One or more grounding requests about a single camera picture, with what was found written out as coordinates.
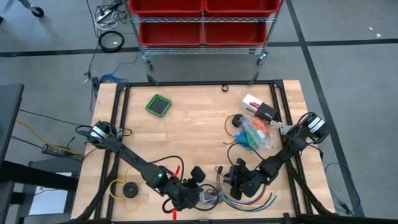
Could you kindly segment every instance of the black floor stripe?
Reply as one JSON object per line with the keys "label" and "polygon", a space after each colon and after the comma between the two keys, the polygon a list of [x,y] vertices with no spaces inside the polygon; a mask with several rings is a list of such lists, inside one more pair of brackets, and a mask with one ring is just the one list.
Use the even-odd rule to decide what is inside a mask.
{"label": "black floor stripe", "polygon": [[[299,20],[297,19],[297,15],[294,10],[292,1],[286,0],[286,3],[287,3],[287,7],[289,8],[290,16],[292,17],[292,20],[293,20],[293,25],[294,25],[294,29],[296,30],[296,33],[297,33],[298,41],[300,42],[301,49],[303,50],[305,61],[308,66],[308,70],[310,72],[311,79],[312,79],[312,82],[315,87],[315,91],[317,92],[318,99],[319,99],[323,114],[325,116],[326,121],[329,124],[329,127],[330,127],[330,137],[331,137],[331,141],[332,141],[333,146],[336,151],[337,160],[339,163],[344,164],[348,167],[347,160],[344,155],[343,147],[341,146],[340,139],[339,139],[339,136],[337,133],[335,122],[333,121],[333,118],[332,118],[330,110],[329,110],[328,103],[326,102],[325,94],[322,90],[322,86],[321,86],[317,71],[315,70],[315,66],[313,64],[313,60],[310,55],[310,51],[308,50],[308,46],[305,43],[304,35],[301,30]],[[347,188],[347,192],[348,192],[348,196],[351,201],[351,204],[353,207],[356,207],[358,204],[358,198],[356,198],[356,193],[354,191],[354,188],[351,186],[351,182],[348,177],[348,174],[342,167],[341,167],[341,173],[343,174],[344,182],[345,182],[345,185]],[[358,207],[358,209],[355,211],[355,215],[357,217],[364,217],[362,206]]]}
{"label": "black floor stripe", "polygon": [[331,41],[307,41],[307,46],[346,46],[346,45],[372,45],[372,44],[398,44],[398,39],[377,40],[331,40]]}
{"label": "black floor stripe", "polygon": [[[305,42],[310,47],[323,46],[345,46],[345,45],[372,45],[372,44],[398,44],[398,39],[377,39],[377,40],[328,40]],[[270,42],[268,47],[300,47],[300,42]],[[80,55],[93,54],[95,49],[76,50],[43,50],[31,52],[0,52],[0,57],[32,57],[32,56],[53,56],[53,55]],[[125,47],[119,52],[139,52],[139,47]]]}
{"label": "black floor stripe", "polygon": [[[79,55],[79,54],[93,54],[95,49],[78,49],[78,50],[45,50],[45,51],[31,51],[31,52],[3,52],[0,57],[32,57],[32,56],[54,56],[54,55]],[[139,52],[139,47],[125,47],[119,53],[123,52]]]}

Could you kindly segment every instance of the yellow cable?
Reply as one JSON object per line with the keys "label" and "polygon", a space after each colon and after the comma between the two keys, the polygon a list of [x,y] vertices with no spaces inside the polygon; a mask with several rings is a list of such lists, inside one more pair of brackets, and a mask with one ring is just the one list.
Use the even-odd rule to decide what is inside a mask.
{"label": "yellow cable", "polygon": [[[129,170],[130,170],[131,168],[132,168],[132,167],[129,167],[129,168],[124,172],[124,174],[123,174],[123,181],[124,181],[124,183],[126,183],[127,172],[129,172]],[[139,204],[140,204],[139,195],[137,195],[137,205],[136,205],[136,207],[135,207],[135,208],[132,208],[132,209],[128,209],[128,208],[127,208],[127,205],[126,205],[126,198],[124,198],[124,202],[123,202],[124,209],[126,209],[126,211],[128,211],[128,212],[135,212],[135,211],[138,209]]]}
{"label": "yellow cable", "polygon": [[70,149],[67,149],[67,148],[65,148],[65,147],[56,146],[56,145],[51,144],[51,143],[49,143],[49,142],[47,142],[47,141],[44,141],[44,139],[42,139],[42,138],[41,138],[31,127],[29,127],[27,124],[23,123],[22,121],[18,121],[18,120],[17,120],[17,123],[19,123],[19,124],[25,126],[25,128],[27,128],[29,131],[31,131],[31,133],[33,133],[34,136],[36,136],[36,137],[37,137],[40,141],[42,141],[44,144],[47,144],[47,145],[49,145],[49,146],[51,146],[51,147],[53,147],[53,148],[56,148],[56,149],[61,149],[61,150],[70,152],[70,153],[72,153],[73,155],[84,156],[82,153],[75,152],[75,151],[70,150]]}
{"label": "yellow cable", "polygon": [[129,170],[130,170],[131,168],[132,168],[132,167],[129,167],[129,168],[124,172],[124,174],[123,174],[123,181],[124,181],[124,183],[127,183],[127,181],[126,181],[127,172],[129,172]]}
{"label": "yellow cable", "polygon": [[137,195],[137,205],[136,205],[135,208],[132,208],[132,209],[128,209],[128,208],[127,208],[127,205],[126,205],[126,198],[124,198],[123,204],[124,204],[124,208],[126,209],[126,211],[128,211],[128,212],[135,212],[135,211],[138,209],[138,206],[139,206],[139,204],[140,204],[139,196]]}
{"label": "yellow cable", "polygon": [[118,199],[118,200],[122,200],[122,199],[125,200],[125,199],[126,199],[125,197],[123,197],[123,198],[116,197],[116,196],[113,195],[112,192],[111,192],[111,186],[112,186],[112,184],[115,183],[116,181],[120,181],[120,182],[126,184],[125,181],[123,181],[123,180],[121,180],[121,179],[113,180],[113,181],[109,184],[108,192],[109,192],[110,196],[112,196],[112,198],[115,198],[115,199]]}

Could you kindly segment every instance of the blue wire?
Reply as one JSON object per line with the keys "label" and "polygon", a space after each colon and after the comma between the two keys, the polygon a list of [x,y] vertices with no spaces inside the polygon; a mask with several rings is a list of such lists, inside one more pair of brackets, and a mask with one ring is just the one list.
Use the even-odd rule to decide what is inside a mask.
{"label": "blue wire", "polygon": [[126,78],[118,78],[113,76],[112,74],[105,74],[103,76],[101,76],[101,78],[99,79],[99,83],[119,83],[119,82],[127,82]]}
{"label": "blue wire", "polygon": [[[353,212],[355,213],[355,212],[357,211],[357,209],[361,206],[361,197],[359,196],[358,191],[356,191],[356,188],[355,188],[355,186],[354,186],[354,181],[353,181],[353,178],[352,178],[352,176],[351,176],[351,172],[349,171],[349,169],[348,169],[348,167],[347,167],[346,165],[341,164],[341,163],[339,163],[339,162],[332,162],[332,163],[328,164],[328,165],[325,167],[325,173],[326,173],[326,170],[327,170],[331,165],[339,165],[339,166],[344,167],[344,168],[346,169],[346,172],[347,172],[348,178],[349,178],[349,182],[350,182],[351,186],[353,187],[356,196],[358,197],[358,205],[357,205],[355,208],[353,208]],[[340,206],[341,206],[342,204],[344,204],[344,202],[343,202],[342,200],[340,200],[339,197],[337,197],[337,195],[334,193],[334,191],[333,191],[330,187],[329,187],[329,190],[330,190],[331,194],[332,194],[335,198],[337,198],[337,200],[338,200],[339,203],[340,203]],[[342,210],[342,209],[340,209],[340,208],[338,208],[338,207],[336,207],[336,209],[339,210],[339,211],[341,211],[341,212],[347,212],[346,210]]]}
{"label": "blue wire", "polygon": [[118,78],[118,77],[115,77],[114,74],[116,73],[116,71],[119,69],[119,67],[120,67],[121,65],[124,65],[124,64],[133,64],[133,63],[135,63],[135,62],[137,61],[137,58],[138,58],[138,53],[136,53],[136,58],[134,59],[134,61],[132,61],[132,62],[122,62],[122,63],[120,63],[112,73],[103,75],[103,76],[99,79],[99,83],[106,83],[106,82],[110,82],[110,83],[127,82],[127,79],[126,79],[126,78]]}

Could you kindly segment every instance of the plastic bag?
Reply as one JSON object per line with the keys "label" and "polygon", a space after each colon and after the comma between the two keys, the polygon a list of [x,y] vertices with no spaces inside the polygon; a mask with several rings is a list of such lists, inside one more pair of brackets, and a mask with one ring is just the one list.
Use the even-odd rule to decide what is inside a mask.
{"label": "plastic bag", "polygon": [[208,203],[214,205],[215,203],[221,203],[223,200],[224,200],[224,191],[221,188],[221,186],[217,186],[216,191],[214,191],[214,189],[207,189],[200,193],[201,203]]}
{"label": "plastic bag", "polygon": [[240,119],[242,130],[235,136],[236,142],[243,146],[260,149],[273,149],[269,136],[269,125],[255,116],[242,116]]}

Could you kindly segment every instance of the bundle of wires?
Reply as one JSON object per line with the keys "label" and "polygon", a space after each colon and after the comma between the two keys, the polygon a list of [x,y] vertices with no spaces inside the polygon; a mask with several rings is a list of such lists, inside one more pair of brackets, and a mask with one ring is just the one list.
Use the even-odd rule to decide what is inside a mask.
{"label": "bundle of wires", "polygon": [[264,198],[266,194],[266,186],[262,188],[261,194],[254,200],[250,202],[237,202],[230,199],[228,196],[224,195],[224,201],[231,207],[244,212],[260,212],[266,208],[268,208],[272,203],[274,203],[275,199],[278,196],[278,191],[275,194],[270,194],[269,198],[263,203],[260,204],[262,198]]}
{"label": "bundle of wires", "polygon": [[99,79],[99,83],[119,83],[119,82],[127,82],[126,78],[118,78],[112,74],[103,75]]}
{"label": "bundle of wires", "polygon": [[95,11],[95,17],[93,18],[95,27],[100,30],[113,30],[118,26],[118,21],[122,22],[123,24],[127,24],[126,8],[124,6],[122,7],[122,10],[116,9],[115,11],[113,11],[111,17],[107,21],[98,22],[96,18],[100,16],[101,13],[108,10],[108,5],[97,6]]}

